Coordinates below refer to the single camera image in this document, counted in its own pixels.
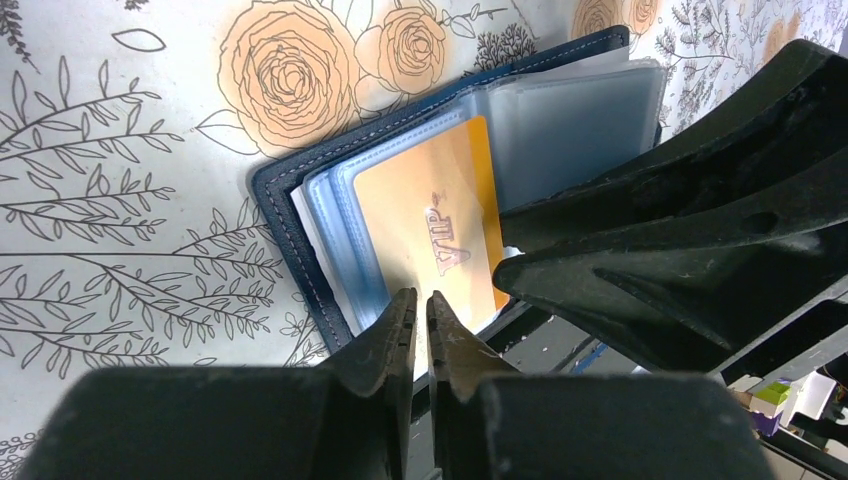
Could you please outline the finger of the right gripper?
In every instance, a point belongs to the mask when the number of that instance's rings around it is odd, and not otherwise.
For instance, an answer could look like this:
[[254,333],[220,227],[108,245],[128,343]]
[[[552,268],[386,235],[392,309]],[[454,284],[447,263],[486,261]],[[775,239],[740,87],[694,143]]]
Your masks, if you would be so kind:
[[847,229],[643,225],[503,261],[495,285],[653,369],[766,375],[847,333]]
[[755,194],[847,145],[847,59],[785,45],[727,100],[637,158],[501,216],[530,253],[584,234],[686,216]]

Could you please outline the blue leather card holder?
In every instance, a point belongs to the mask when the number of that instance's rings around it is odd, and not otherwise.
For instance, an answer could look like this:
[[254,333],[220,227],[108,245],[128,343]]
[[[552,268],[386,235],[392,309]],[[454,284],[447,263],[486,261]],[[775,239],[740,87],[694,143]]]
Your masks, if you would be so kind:
[[614,26],[464,77],[273,162],[253,193],[317,330],[337,351],[395,291],[441,291],[473,332],[511,306],[502,213],[652,148],[666,71]]

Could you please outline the orange gold VIP card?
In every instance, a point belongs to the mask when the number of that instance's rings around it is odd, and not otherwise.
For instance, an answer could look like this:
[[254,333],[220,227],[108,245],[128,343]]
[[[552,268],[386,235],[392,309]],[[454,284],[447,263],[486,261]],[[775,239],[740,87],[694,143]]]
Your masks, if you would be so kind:
[[474,333],[506,305],[486,120],[475,116],[356,174],[353,191],[388,288],[439,291]]

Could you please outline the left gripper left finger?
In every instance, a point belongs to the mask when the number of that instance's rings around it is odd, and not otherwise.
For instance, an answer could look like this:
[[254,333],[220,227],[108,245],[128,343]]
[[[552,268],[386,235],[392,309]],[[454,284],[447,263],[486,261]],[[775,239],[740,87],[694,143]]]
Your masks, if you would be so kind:
[[315,367],[115,367],[63,397],[22,479],[401,479],[417,293]]

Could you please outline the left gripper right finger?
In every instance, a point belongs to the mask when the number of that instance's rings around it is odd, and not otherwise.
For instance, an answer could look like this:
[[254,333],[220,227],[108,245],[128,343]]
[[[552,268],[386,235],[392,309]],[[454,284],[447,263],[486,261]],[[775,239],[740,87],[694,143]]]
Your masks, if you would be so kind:
[[693,374],[524,374],[426,305],[434,460],[446,479],[769,479],[747,415]]

